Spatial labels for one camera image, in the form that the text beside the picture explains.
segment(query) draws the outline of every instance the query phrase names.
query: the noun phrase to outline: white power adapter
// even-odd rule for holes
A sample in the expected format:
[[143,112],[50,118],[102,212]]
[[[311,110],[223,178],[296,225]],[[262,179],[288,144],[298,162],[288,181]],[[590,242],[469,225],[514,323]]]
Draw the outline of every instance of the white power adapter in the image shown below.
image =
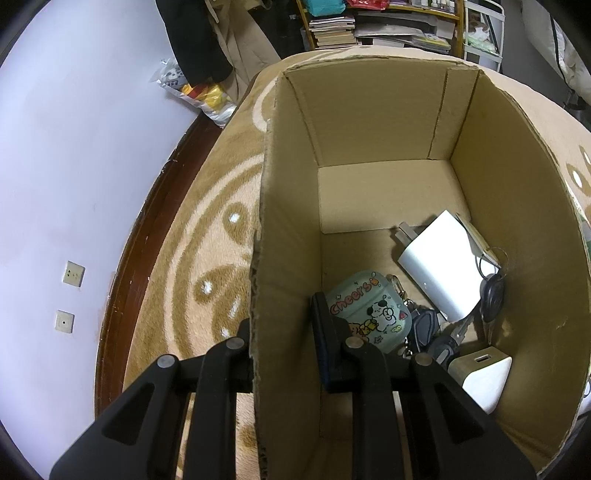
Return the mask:
[[398,263],[448,322],[467,317],[480,300],[483,275],[497,267],[474,254],[468,232],[447,210],[411,240]]
[[447,373],[486,413],[499,403],[509,376],[512,358],[495,347],[452,360]]

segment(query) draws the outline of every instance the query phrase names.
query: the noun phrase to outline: beige rug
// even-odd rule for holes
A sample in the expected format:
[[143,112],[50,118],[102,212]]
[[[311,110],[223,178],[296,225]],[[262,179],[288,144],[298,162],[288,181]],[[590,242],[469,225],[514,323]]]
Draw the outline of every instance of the beige rug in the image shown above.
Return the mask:
[[[263,70],[210,152],[150,276],[125,386],[164,353],[180,359],[203,355],[233,336],[240,321],[248,317],[265,119],[273,105],[269,93],[280,71],[317,55],[300,54]],[[238,480],[259,478],[254,409],[252,395],[247,394],[238,397],[236,476]]]

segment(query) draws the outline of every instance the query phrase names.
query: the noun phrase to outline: stack of books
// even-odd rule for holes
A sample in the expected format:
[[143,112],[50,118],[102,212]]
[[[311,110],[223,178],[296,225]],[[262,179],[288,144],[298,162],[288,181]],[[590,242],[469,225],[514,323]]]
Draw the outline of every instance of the stack of books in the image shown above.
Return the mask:
[[430,33],[425,33],[424,35],[413,35],[411,45],[413,47],[422,48],[423,50],[429,50],[443,54],[448,54],[452,47],[445,38],[441,38]]
[[315,18],[310,21],[317,48],[344,48],[357,45],[353,30],[355,19],[349,16]]

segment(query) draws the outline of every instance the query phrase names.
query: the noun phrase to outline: white wall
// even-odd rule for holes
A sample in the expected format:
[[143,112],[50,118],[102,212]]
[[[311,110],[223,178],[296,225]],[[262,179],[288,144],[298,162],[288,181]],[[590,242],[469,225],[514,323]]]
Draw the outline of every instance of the white wall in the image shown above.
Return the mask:
[[[51,0],[0,67],[0,420],[44,477],[93,421],[114,272],[195,118],[148,83],[169,56],[154,0]],[[67,260],[86,267],[80,289],[61,282]]]

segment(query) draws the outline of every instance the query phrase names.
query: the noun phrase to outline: electrical socket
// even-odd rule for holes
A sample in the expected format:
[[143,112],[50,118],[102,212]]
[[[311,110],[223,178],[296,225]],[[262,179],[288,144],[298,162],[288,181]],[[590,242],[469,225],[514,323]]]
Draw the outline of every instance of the electrical socket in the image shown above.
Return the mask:
[[74,329],[74,314],[58,310],[56,312],[56,330],[58,332],[72,333]]
[[75,264],[74,262],[68,262],[66,264],[66,271],[64,272],[64,283],[80,287],[82,285],[82,277],[84,276],[85,268],[82,265]]

